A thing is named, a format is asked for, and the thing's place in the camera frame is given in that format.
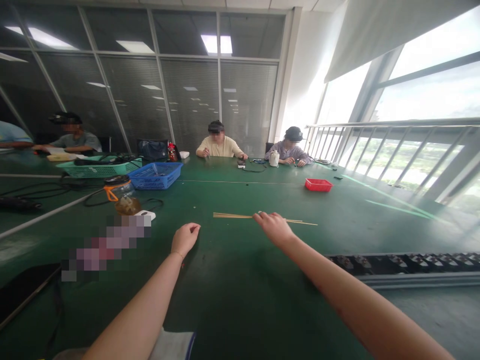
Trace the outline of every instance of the black bag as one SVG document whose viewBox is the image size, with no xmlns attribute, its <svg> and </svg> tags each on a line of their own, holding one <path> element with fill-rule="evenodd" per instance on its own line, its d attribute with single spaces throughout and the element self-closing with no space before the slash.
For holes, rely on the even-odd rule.
<svg viewBox="0 0 480 360">
<path fill-rule="evenodd" d="M 163 141 L 140 140 L 138 142 L 138 153 L 152 161 L 169 157 L 167 144 Z"/>
</svg>

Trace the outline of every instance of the ceiling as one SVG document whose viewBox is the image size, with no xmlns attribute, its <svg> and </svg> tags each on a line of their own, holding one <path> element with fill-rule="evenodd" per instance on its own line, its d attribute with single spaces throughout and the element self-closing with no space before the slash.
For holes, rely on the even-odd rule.
<svg viewBox="0 0 480 360">
<path fill-rule="evenodd" d="M 179 7 L 290 10 L 334 12 L 345 0 L 78 0 L 81 3 L 151 4 Z"/>
</svg>

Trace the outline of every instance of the bottle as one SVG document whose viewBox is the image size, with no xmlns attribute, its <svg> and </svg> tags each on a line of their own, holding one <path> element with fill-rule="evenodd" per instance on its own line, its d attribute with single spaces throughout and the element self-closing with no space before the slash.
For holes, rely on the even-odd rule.
<svg viewBox="0 0 480 360">
<path fill-rule="evenodd" d="M 270 154 L 270 166 L 279 167 L 280 154 L 277 150 L 273 150 Z"/>
<path fill-rule="evenodd" d="M 175 145 L 171 142 L 168 143 L 168 158 L 171 162 L 176 162 L 179 160 L 177 157 L 177 152 L 175 151 Z"/>
<path fill-rule="evenodd" d="M 135 188 L 128 175 L 118 175 L 106 178 L 103 189 L 108 200 L 115 202 L 118 215 L 135 215 L 142 210 L 140 201 L 135 194 Z"/>
</svg>

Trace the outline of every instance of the phone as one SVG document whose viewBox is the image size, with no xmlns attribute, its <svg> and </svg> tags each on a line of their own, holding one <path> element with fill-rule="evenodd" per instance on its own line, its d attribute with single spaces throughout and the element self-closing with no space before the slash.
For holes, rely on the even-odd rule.
<svg viewBox="0 0 480 360">
<path fill-rule="evenodd" d="M 59 262 L 30 267 L 0 288 L 0 330 L 60 274 Z"/>
</svg>

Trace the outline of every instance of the red plastic box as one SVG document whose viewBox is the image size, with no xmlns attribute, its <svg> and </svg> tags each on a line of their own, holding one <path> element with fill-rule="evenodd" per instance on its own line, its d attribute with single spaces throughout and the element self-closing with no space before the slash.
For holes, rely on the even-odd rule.
<svg viewBox="0 0 480 360">
<path fill-rule="evenodd" d="M 328 193 L 332 190 L 332 183 L 324 179 L 305 179 L 305 186 L 310 191 L 323 191 Z"/>
</svg>

